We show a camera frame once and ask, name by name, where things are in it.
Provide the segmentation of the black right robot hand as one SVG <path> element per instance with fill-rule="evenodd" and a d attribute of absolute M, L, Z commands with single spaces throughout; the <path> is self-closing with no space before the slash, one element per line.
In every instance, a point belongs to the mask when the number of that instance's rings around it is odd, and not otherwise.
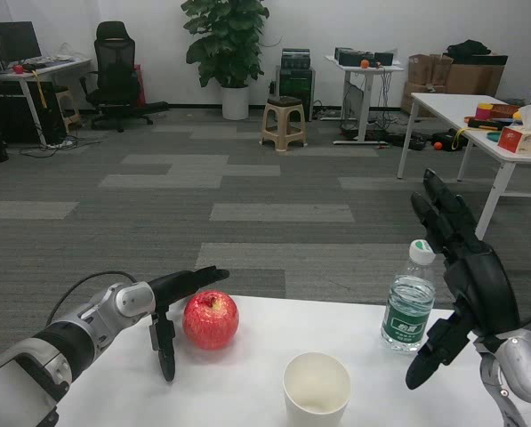
<path fill-rule="evenodd" d="M 448 366 L 469 342 L 502 334 L 520 325 L 519 310 L 510 280 L 491 245 L 476 235 L 477 222 L 460 195 L 454 194 L 431 169 L 423 175 L 428 198 L 419 193 L 411 204 L 425 239 L 435 254 L 443 254 L 444 280 L 453 297 L 454 312 L 429 329 L 427 341 L 406 373 L 406 386 L 414 390 L 439 368 Z"/>

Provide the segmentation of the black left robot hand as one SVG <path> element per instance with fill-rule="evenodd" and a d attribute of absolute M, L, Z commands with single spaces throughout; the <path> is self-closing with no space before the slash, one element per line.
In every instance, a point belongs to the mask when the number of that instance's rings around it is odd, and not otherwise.
<path fill-rule="evenodd" d="M 156 300 L 156 307 L 151 314 L 152 324 L 149 326 L 150 339 L 168 383 L 175 377 L 176 363 L 173 347 L 175 328 L 166 313 L 172 304 L 228 277 L 228 270 L 211 266 L 196 271 L 183 270 L 149 281 Z"/>

